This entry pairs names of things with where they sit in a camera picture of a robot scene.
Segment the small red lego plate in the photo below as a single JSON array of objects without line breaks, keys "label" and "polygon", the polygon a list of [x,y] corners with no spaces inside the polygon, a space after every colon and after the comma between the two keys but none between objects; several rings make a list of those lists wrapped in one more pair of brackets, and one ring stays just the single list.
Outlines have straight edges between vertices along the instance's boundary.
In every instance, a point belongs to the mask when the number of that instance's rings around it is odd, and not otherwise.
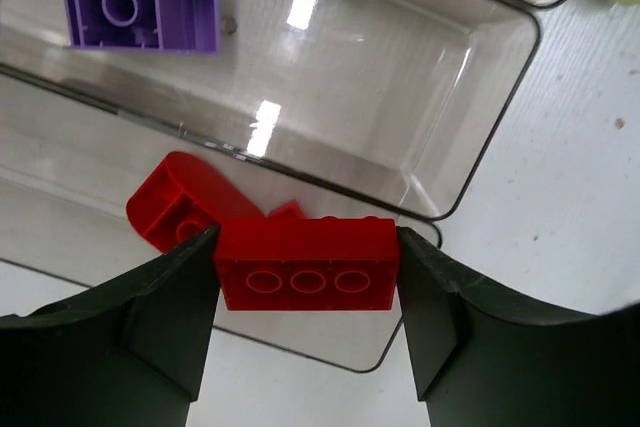
[{"label": "small red lego plate", "polygon": [[291,200],[270,211],[267,214],[267,217],[304,219],[306,215],[299,203],[295,200]]}]

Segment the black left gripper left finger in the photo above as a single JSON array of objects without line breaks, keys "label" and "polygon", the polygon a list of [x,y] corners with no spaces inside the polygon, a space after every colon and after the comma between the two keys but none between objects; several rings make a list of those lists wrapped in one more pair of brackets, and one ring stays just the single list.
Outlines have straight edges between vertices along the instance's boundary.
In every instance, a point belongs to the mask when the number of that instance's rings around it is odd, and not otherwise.
[{"label": "black left gripper left finger", "polygon": [[28,316],[1,319],[4,426],[183,426],[220,284],[219,229]]}]

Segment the purple curved lego brick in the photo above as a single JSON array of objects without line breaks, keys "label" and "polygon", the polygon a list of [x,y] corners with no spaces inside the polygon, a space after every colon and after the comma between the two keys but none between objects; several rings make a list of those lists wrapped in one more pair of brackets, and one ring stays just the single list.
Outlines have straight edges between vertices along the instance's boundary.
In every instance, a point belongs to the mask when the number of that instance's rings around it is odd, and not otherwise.
[{"label": "purple curved lego brick", "polygon": [[214,54],[219,0],[64,0],[70,46],[80,50]]}]

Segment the red large lego brick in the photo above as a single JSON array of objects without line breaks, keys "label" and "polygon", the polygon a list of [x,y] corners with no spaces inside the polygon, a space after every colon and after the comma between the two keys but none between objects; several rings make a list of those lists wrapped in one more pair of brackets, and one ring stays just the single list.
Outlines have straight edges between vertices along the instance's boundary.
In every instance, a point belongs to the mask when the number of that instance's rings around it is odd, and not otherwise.
[{"label": "red large lego brick", "polygon": [[230,311],[388,311],[399,271],[394,220],[225,222],[213,255]]}]

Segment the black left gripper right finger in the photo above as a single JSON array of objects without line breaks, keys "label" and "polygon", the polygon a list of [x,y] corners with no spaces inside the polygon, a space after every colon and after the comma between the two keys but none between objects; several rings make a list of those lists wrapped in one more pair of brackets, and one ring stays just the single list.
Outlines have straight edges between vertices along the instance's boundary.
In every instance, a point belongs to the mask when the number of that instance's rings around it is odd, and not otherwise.
[{"label": "black left gripper right finger", "polygon": [[511,289],[398,231],[398,294],[434,426],[635,426],[639,308],[601,315]]}]

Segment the red curved lego brick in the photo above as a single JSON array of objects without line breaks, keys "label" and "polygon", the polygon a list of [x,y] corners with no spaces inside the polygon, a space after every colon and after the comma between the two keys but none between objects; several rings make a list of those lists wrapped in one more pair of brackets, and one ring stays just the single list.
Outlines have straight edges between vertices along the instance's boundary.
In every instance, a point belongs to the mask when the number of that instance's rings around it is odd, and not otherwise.
[{"label": "red curved lego brick", "polygon": [[212,165],[168,153],[126,204],[133,229],[162,253],[227,219],[262,218],[262,211]]}]

